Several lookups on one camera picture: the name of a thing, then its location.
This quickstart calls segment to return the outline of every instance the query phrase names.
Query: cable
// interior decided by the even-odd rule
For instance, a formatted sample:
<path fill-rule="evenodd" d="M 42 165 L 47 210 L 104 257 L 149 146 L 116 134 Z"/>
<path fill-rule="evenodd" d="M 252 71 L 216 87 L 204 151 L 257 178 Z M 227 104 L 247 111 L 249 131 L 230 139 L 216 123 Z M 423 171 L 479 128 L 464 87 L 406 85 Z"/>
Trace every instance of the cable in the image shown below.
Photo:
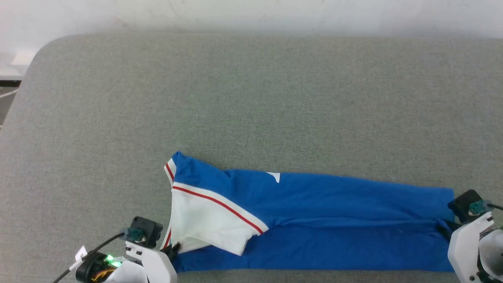
<path fill-rule="evenodd" d="M 503 210 L 503 206 L 499 206 L 499 205 L 492 204 L 492 203 L 488 203 L 488 204 L 486 204 L 486 206 L 487 207 L 496 208 L 496 209 L 499 209 L 499 210 Z"/>
<path fill-rule="evenodd" d="M 112 242 L 113 240 L 117 239 L 117 238 L 120 238 L 122 236 L 124 236 L 124 232 L 122 233 L 119 233 L 117 235 L 115 235 L 114 237 L 106 240 L 105 242 L 103 242 L 103 244 L 99 245 L 98 247 L 96 247 L 94 250 L 90 251 L 87 255 L 83 256 L 81 259 L 80 259 L 80 262 L 83 262 L 84 260 L 86 260 L 88 257 L 90 257 L 92 254 L 94 254 L 95 252 L 97 252 L 99 249 L 103 248 L 104 246 L 108 245 L 110 242 Z M 63 279 L 63 277 L 65 277 L 68 273 L 70 273 L 70 271 L 72 271 L 74 269 L 74 266 L 75 265 L 78 265 L 78 264 L 73 264 L 72 266 L 70 266 L 69 269 L 65 270 L 56 280 L 54 280 L 53 283 L 58 283 L 61 279 Z"/>

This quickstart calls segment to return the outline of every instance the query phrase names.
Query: gray table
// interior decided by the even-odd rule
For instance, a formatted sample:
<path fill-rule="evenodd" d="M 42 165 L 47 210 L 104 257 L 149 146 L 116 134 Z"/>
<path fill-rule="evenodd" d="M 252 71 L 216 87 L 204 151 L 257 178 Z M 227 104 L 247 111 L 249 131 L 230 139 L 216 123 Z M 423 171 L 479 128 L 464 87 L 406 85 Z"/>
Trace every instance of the gray table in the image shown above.
<path fill-rule="evenodd" d="M 96 246 L 136 215 L 167 225 L 162 166 L 178 150 L 222 169 L 473 188 L 503 203 L 502 51 L 498 40 L 140 33 L 51 42 L 0 132 L 0 278 L 52 281 L 82 244 Z M 114 242 L 104 251 L 122 249 Z M 330 281 L 457 279 L 421 271 L 180 275 Z"/>

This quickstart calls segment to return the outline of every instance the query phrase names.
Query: blue and white shirt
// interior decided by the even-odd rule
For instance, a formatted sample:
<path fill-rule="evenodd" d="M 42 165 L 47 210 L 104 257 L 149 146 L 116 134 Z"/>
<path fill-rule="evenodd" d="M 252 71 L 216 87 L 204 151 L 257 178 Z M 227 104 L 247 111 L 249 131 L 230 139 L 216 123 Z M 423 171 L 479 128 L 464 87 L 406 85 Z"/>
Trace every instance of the blue and white shirt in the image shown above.
<path fill-rule="evenodd" d="M 452 271 L 437 231 L 452 189 L 364 179 L 219 170 L 178 152 L 165 166 L 172 212 L 161 248 L 189 270 Z"/>

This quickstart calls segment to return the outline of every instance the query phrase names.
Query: white wall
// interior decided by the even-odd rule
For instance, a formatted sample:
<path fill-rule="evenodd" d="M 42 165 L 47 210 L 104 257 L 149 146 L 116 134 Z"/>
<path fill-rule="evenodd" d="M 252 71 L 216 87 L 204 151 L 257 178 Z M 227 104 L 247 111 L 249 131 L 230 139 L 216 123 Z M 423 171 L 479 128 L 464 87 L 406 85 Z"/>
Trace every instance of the white wall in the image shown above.
<path fill-rule="evenodd" d="M 0 76 L 55 38 L 133 30 L 503 38 L 503 0 L 0 0 Z"/>

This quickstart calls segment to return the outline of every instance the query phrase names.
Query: red stripe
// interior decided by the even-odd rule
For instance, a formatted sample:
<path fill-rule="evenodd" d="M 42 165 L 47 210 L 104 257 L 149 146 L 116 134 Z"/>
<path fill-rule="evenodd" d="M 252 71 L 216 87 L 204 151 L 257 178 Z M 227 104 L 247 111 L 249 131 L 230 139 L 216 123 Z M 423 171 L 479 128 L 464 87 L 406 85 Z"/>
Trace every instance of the red stripe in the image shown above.
<path fill-rule="evenodd" d="M 167 247 L 168 243 L 170 242 L 170 239 L 171 239 L 171 229 L 170 229 L 170 232 L 167 234 L 166 243 L 164 244 L 164 249 Z"/>
<path fill-rule="evenodd" d="M 166 169 L 167 169 L 168 173 L 170 174 L 171 180 L 174 182 L 175 181 L 175 177 L 173 176 L 173 173 L 171 172 L 171 169 L 167 165 L 167 163 L 166 163 Z"/>
<path fill-rule="evenodd" d="M 241 216 L 239 213 L 237 213 L 235 210 L 233 210 L 232 208 L 230 208 L 229 206 L 227 206 L 226 204 L 224 204 L 223 202 L 219 201 L 219 200 L 216 200 L 212 197 L 209 197 L 207 195 L 203 195 L 203 194 L 200 194 L 200 193 L 196 193 L 196 192 L 193 192 L 193 191 L 189 191 L 187 189 L 184 189 L 184 188 L 180 188 L 180 187 L 176 187 L 176 186 L 173 186 L 173 189 L 177 189 L 177 190 L 180 190 L 180 191 L 184 191 L 186 193 L 189 193 L 189 194 L 193 194 L 193 195 L 196 195 L 196 196 L 200 196 L 202 198 L 205 198 L 205 199 L 209 199 L 210 201 L 212 202 L 216 202 L 218 203 L 219 205 L 225 207 L 228 211 L 234 213 L 234 215 L 236 215 L 237 217 L 241 218 L 241 220 L 243 220 L 244 222 L 248 223 L 250 226 L 252 226 L 253 228 L 255 228 L 260 234 L 262 234 L 262 230 L 255 224 L 253 224 L 250 220 L 244 218 L 243 216 Z"/>

